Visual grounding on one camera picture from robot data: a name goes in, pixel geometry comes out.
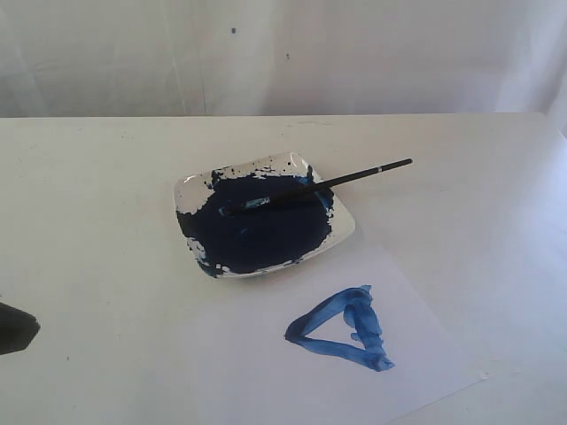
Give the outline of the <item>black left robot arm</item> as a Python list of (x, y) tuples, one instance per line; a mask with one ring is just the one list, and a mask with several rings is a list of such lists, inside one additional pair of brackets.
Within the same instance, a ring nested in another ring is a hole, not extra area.
[(2, 303), (0, 305), (0, 354), (25, 350), (41, 329), (30, 313)]

